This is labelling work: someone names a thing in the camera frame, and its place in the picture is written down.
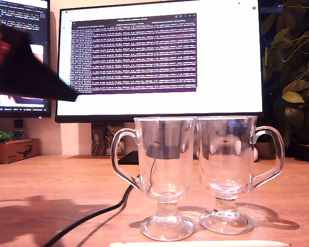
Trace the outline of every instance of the wall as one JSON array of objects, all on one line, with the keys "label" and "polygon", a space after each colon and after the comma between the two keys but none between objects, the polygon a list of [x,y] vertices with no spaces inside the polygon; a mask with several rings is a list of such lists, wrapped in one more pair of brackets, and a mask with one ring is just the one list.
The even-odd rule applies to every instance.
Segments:
[{"label": "wall", "polygon": [[[117,5],[128,3],[160,2],[161,0],[51,0],[50,1],[50,59],[51,68],[57,71],[59,10],[62,8]],[[54,121],[55,101],[51,102],[51,118],[25,118],[24,131],[28,138],[40,139],[41,155],[78,155],[91,152],[91,124],[63,123]],[[14,128],[14,119],[0,118],[0,130],[20,131]],[[135,150],[133,140],[128,139],[126,151]]]}]

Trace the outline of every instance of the monitor screen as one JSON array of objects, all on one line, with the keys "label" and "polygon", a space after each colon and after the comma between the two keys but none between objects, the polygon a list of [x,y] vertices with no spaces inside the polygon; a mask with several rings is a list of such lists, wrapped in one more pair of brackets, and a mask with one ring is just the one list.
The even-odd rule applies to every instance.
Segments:
[{"label": "monitor screen", "polygon": [[[49,65],[49,0],[0,0],[0,22],[27,30],[34,56]],[[50,117],[50,100],[0,94],[0,117],[40,116]]]},{"label": "monitor screen", "polygon": [[57,122],[262,111],[257,0],[62,9]]}]

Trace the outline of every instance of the stylus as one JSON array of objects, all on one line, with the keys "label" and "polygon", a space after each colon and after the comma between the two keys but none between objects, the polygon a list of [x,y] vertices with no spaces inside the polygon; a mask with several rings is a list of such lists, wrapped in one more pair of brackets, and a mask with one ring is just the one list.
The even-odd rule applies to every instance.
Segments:
[{"label": "stylus", "polygon": [[288,243],[267,240],[178,241],[112,243],[110,247],[284,247]]}]

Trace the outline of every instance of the glass mug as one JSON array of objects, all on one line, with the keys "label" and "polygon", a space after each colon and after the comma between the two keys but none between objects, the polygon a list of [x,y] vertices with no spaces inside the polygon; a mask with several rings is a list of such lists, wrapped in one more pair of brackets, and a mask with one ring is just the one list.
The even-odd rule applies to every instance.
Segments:
[{"label": "glass mug", "polygon": [[[198,117],[200,182],[216,198],[215,208],[200,216],[205,228],[228,235],[253,229],[252,220],[240,214],[236,198],[278,176],[283,169],[285,149],[279,132],[268,126],[256,127],[256,116]],[[269,134],[276,147],[275,166],[254,175],[254,144]]]},{"label": "glass mug", "polygon": [[[177,201],[192,183],[195,118],[134,118],[135,129],[121,129],[111,147],[117,175],[157,202],[154,216],[141,223],[141,232],[154,240],[175,241],[190,236],[194,224],[179,215]],[[123,136],[131,136],[138,147],[140,176],[135,178],[117,165],[117,148]]]}]

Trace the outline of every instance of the desk surface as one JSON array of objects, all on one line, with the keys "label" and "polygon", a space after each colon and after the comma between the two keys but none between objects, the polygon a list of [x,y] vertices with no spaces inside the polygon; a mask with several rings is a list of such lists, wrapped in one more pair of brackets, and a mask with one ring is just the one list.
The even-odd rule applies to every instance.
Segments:
[{"label": "desk surface", "polygon": [[[268,169],[272,161],[255,165]],[[138,174],[138,166],[124,169]],[[254,221],[254,230],[226,236],[199,225],[199,215],[214,206],[200,185],[194,163],[191,191],[179,210],[196,225],[188,240],[261,239],[309,246],[309,163],[287,158],[283,172],[237,199],[237,207]],[[78,219],[118,203],[128,184],[114,174],[109,159],[39,156],[0,165],[0,246],[42,246]],[[109,246],[111,242],[152,241],[139,223],[155,213],[155,202],[133,189],[124,210],[85,222],[55,246]]]}]

